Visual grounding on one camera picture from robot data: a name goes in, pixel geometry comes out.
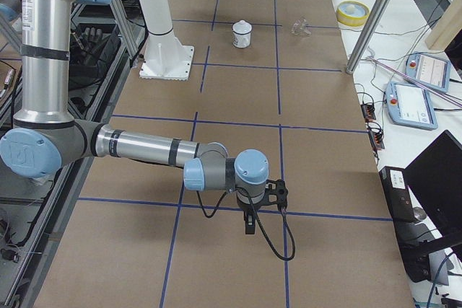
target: clear plastic object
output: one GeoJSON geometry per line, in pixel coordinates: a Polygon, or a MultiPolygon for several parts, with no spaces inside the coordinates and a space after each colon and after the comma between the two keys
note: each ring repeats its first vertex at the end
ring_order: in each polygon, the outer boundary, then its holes
{"type": "Polygon", "coordinates": [[[310,25],[308,24],[306,18],[301,17],[292,26],[292,34],[299,36],[310,36],[311,31],[309,29],[309,26],[310,25]]]}

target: silver pole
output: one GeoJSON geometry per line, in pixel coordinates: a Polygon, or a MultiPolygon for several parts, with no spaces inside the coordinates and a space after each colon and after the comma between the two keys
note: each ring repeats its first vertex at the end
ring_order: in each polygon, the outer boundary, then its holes
{"type": "Polygon", "coordinates": [[[354,70],[356,69],[359,60],[361,59],[362,54],[369,45],[370,39],[374,34],[375,28],[377,27],[380,18],[382,17],[383,12],[385,11],[389,1],[390,0],[375,1],[374,7],[370,12],[370,16],[367,19],[364,29],[361,31],[361,34],[359,35],[358,41],[356,42],[350,59],[348,60],[348,64],[346,65],[346,72],[348,74],[353,74],[354,70]]]}

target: black box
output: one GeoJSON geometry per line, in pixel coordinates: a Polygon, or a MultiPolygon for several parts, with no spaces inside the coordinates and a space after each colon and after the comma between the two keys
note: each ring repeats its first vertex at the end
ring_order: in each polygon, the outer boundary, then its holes
{"type": "Polygon", "coordinates": [[[415,221],[409,187],[404,181],[404,169],[385,166],[380,171],[383,192],[388,204],[388,210],[394,221],[415,221]]]}

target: black band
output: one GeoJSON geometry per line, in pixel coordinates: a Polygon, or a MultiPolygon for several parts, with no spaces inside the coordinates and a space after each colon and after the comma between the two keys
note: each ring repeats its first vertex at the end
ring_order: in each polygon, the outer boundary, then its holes
{"type": "Polygon", "coordinates": [[[123,130],[114,130],[113,134],[110,137],[109,155],[111,155],[112,157],[120,158],[117,155],[117,142],[118,142],[118,138],[121,137],[121,133],[123,133],[123,130]]]}
{"type": "Polygon", "coordinates": [[[90,142],[90,150],[92,151],[94,157],[98,156],[98,153],[96,152],[96,140],[98,140],[98,134],[100,133],[100,130],[104,125],[105,124],[101,123],[93,131],[92,140],[90,142]]]}
{"type": "Polygon", "coordinates": [[[74,121],[66,123],[31,123],[24,122],[23,120],[15,119],[13,122],[16,126],[26,129],[43,129],[43,130],[54,130],[54,129],[66,129],[72,128],[75,125],[74,121]]]}
{"type": "Polygon", "coordinates": [[[170,145],[170,153],[168,154],[168,165],[176,166],[176,154],[178,153],[178,146],[180,146],[181,140],[179,138],[174,138],[172,144],[170,145]]]}
{"type": "Polygon", "coordinates": [[[199,152],[199,144],[196,145],[196,150],[194,152],[194,157],[197,158],[197,154],[199,152]]]}
{"type": "Polygon", "coordinates": [[[172,31],[173,31],[173,27],[172,27],[172,29],[170,29],[168,32],[164,32],[163,34],[155,34],[155,33],[153,33],[153,32],[150,32],[149,30],[148,30],[148,33],[149,33],[149,34],[153,34],[153,35],[155,35],[155,36],[164,36],[164,35],[166,35],[166,34],[170,34],[172,31]]]}
{"type": "Polygon", "coordinates": [[[225,187],[226,190],[234,190],[236,186],[236,174],[234,161],[236,158],[226,158],[225,161],[225,187]]]}
{"type": "Polygon", "coordinates": [[[65,50],[52,50],[51,48],[43,48],[22,44],[21,56],[56,59],[57,61],[68,61],[70,53],[65,50]]]}
{"type": "Polygon", "coordinates": [[[78,122],[75,123],[75,127],[80,130],[80,133],[82,133],[82,137],[84,138],[84,150],[82,151],[82,154],[81,154],[83,156],[88,148],[87,134],[85,133],[85,130],[83,129],[83,127],[80,124],[78,124],[78,122]]]}

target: black monitor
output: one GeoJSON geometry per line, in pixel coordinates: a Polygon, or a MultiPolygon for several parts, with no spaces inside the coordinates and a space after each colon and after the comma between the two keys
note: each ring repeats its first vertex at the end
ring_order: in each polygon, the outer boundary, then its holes
{"type": "Polygon", "coordinates": [[[443,236],[406,252],[407,257],[452,247],[462,260],[462,144],[443,131],[404,170],[404,179],[443,236]]]}

